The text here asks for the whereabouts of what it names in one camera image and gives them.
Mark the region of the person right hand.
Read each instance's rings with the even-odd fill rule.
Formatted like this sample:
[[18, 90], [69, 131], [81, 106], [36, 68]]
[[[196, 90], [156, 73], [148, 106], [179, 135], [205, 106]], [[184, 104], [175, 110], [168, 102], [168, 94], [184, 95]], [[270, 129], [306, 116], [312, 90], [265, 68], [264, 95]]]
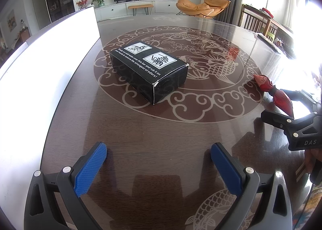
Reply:
[[304, 163], [310, 174], [310, 181], [315, 185], [321, 183], [321, 161], [321, 148], [306, 149], [304, 151]]

